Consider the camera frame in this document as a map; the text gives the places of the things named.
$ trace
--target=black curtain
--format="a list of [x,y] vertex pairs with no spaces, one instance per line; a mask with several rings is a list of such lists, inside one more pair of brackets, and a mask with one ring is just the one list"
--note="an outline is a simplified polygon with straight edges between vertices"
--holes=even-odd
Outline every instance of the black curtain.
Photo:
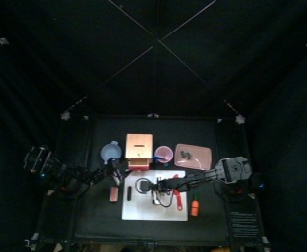
[[31,145],[53,147],[58,113],[29,76],[16,50],[0,46],[0,251],[25,251],[37,228],[39,180],[22,170]]
[[307,251],[307,55],[249,117],[255,168],[272,251]]

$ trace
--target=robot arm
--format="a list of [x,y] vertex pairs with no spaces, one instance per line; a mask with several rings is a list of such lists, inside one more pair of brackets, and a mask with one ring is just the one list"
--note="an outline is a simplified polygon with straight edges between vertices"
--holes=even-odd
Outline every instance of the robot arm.
[[248,180],[252,169],[248,160],[244,157],[233,157],[222,159],[214,168],[202,172],[188,174],[184,178],[169,178],[157,180],[153,184],[148,180],[140,181],[138,191],[157,191],[160,193],[170,190],[185,192],[190,190],[190,186],[206,182],[220,181],[224,184],[233,184],[237,181]]

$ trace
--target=orange box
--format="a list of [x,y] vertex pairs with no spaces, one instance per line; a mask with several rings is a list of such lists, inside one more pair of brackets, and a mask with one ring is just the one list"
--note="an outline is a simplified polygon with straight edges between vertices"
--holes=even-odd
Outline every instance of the orange box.
[[127,169],[148,170],[152,161],[152,135],[126,134],[125,158],[127,159]]

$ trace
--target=black enclosure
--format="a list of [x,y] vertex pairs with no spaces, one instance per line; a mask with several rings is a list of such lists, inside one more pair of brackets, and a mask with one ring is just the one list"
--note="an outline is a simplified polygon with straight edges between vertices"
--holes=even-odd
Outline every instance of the black enclosure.
[[305,45],[307,0],[0,0],[0,251],[38,225],[25,153],[87,111],[245,118],[271,251],[307,251]]

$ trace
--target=cup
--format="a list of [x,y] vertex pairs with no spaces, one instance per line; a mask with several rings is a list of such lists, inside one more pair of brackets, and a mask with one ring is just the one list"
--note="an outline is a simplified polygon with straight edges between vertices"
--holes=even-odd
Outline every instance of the cup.
[[168,146],[160,146],[154,152],[158,162],[168,163],[173,158],[173,151]]

